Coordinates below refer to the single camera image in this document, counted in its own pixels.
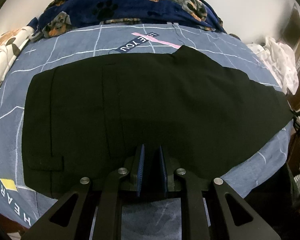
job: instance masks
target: black paw print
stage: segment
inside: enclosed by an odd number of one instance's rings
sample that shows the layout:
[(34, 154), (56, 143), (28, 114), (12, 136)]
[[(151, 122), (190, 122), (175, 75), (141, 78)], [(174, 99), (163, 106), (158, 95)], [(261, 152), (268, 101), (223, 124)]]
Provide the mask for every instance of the black paw print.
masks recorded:
[(106, 4), (104, 2), (98, 3), (97, 6), (92, 10), (92, 14), (97, 15), (97, 19), (99, 21), (110, 20), (117, 8), (117, 4), (112, 4), (112, 0), (108, 0), (106, 1)]

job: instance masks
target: blue bed sheet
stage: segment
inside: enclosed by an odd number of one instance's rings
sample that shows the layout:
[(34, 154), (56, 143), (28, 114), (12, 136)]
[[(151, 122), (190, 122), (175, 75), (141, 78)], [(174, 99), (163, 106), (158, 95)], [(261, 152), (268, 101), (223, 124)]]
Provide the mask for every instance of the blue bed sheet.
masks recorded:
[[(241, 41), (225, 33), (177, 24), (98, 25), (29, 43), (0, 89), (0, 213), (29, 228), (56, 201), (28, 188), (23, 178), (21, 134), (24, 105), (28, 86), (35, 74), (93, 56), (173, 53), (181, 45), (195, 48), (222, 66), (242, 70), (251, 80), (281, 91), (257, 56)], [(291, 128), (290, 122), (255, 155), (222, 178), (245, 197), (285, 163)], [(124, 207), (122, 239), (161, 239), (160, 236), (181, 239), (179, 202), (173, 199), (142, 207)]]

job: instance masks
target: black pants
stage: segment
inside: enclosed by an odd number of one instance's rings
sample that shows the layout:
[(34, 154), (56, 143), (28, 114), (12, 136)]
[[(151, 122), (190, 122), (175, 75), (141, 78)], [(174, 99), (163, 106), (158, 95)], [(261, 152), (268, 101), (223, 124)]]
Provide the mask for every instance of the black pants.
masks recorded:
[(22, 133), (25, 184), (57, 198), (120, 168), (142, 143), (213, 179), (292, 119), (285, 95), (182, 46), (87, 58), (35, 75)]

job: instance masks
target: mattress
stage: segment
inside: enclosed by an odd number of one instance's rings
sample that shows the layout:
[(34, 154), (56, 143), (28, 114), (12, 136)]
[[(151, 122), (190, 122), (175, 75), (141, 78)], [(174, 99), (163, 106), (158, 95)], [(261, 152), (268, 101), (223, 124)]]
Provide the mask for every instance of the mattress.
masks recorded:
[[(28, 86), (35, 74), (104, 54), (171, 54), (181, 45), (194, 48), (223, 67), (239, 69), (251, 80), (281, 91), (257, 56), (240, 40), (226, 33), (173, 23), (97, 25), (30, 42), (15, 60), (0, 88), (0, 213), (29, 228), (56, 201), (28, 188), (23, 178), (23, 110)], [(233, 167), (222, 178), (241, 197), (247, 196), (285, 163), (291, 129), (292, 122), (289, 122), (255, 155)], [(179, 199), (123, 208), (122, 239), (163, 238), (181, 239)]]

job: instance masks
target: navy blue blanket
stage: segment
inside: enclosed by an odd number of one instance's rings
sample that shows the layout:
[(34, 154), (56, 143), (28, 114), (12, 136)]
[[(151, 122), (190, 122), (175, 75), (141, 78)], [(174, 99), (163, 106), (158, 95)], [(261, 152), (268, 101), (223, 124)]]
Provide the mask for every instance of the navy blue blanket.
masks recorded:
[(54, 0), (29, 26), (38, 40), (99, 24), (167, 22), (225, 33), (221, 19), (204, 0)]

